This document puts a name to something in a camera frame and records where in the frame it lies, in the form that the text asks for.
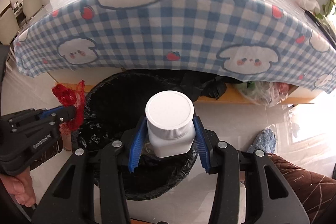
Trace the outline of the left hand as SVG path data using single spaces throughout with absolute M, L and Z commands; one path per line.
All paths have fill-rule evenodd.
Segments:
M 1 181 L 7 192 L 12 194 L 19 204 L 32 207 L 36 203 L 29 167 L 16 176 L 1 174 Z

